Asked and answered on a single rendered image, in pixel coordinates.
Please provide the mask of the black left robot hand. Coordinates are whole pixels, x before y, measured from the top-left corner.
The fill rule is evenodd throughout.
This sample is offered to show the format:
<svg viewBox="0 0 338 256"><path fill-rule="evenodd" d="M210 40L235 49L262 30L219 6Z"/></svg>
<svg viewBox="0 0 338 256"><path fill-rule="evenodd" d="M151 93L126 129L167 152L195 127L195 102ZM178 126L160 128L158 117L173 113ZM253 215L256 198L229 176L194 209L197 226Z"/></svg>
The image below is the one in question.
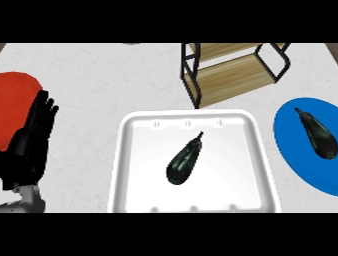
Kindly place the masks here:
<svg viewBox="0 0 338 256"><path fill-rule="evenodd" d="M40 90L32 102L24 126L14 132L8 148L0 151L2 189L36 185L43 175L48 139L58 106Z"/></svg>

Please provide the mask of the white plastic tray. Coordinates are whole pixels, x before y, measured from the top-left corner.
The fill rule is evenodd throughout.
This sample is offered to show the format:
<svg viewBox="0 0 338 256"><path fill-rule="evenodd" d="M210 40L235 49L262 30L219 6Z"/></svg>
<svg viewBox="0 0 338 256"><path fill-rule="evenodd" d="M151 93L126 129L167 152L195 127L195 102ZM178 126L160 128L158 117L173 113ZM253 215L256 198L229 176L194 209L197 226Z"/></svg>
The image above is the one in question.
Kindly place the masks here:
<svg viewBox="0 0 338 256"><path fill-rule="evenodd" d="M244 110L133 112L120 121L107 211L274 213L257 125Z"/></svg>

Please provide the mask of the black wooden tiered shelf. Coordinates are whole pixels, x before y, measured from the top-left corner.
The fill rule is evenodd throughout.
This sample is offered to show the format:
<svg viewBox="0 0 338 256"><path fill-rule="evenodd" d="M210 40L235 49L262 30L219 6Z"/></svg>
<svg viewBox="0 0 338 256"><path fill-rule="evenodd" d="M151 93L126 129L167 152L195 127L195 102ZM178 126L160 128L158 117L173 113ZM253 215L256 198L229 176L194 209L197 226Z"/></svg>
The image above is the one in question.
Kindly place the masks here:
<svg viewBox="0 0 338 256"><path fill-rule="evenodd" d="M195 109L203 108L243 93L274 84L290 67L285 55L288 43L269 43L283 60L283 68L274 74L259 51L263 43L182 43L179 79ZM253 52L204 68L198 64L241 50Z"/></svg>

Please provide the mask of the red oval plate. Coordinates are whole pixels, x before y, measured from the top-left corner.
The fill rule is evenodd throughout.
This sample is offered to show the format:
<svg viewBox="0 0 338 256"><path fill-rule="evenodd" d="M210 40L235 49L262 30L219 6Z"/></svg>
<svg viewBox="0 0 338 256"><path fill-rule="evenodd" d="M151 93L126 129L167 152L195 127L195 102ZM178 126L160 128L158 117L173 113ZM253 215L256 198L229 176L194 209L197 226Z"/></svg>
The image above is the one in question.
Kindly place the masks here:
<svg viewBox="0 0 338 256"><path fill-rule="evenodd" d="M37 91L37 80L26 73L0 73L0 150L3 151L12 134L23 127Z"/></svg>

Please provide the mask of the dark eggplant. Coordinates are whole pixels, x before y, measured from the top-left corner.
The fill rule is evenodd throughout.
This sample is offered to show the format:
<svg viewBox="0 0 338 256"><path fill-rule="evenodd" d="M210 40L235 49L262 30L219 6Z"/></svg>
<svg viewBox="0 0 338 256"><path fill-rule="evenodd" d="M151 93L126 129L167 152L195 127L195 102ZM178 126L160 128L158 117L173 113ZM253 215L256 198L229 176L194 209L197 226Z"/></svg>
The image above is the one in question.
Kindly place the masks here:
<svg viewBox="0 0 338 256"><path fill-rule="evenodd" d="M308 113L294 109L305 129L312 150L319 158L331 160L338 156L338 141L316 118Z"/></svg>
<svg viewBox="0 0 338 256"><path fill-rule="evenodd" d="M181 185L190 177L198 153L201 150L201 136L188 141L166 166L166 179L173 185Z"/></svg>

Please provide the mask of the blue oval plate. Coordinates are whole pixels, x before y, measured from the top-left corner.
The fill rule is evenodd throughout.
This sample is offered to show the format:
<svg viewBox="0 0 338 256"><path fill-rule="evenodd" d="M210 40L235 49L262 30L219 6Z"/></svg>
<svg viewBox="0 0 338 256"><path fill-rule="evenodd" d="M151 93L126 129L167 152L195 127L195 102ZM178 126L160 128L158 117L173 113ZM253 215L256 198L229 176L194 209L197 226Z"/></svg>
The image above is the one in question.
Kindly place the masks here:
<svg viewBox="0 0 338 256"><path fill-rule="evenodd" d="M287 101L274 117L274 138L297 176L338 196L338 107L315 98Z"/></svg>

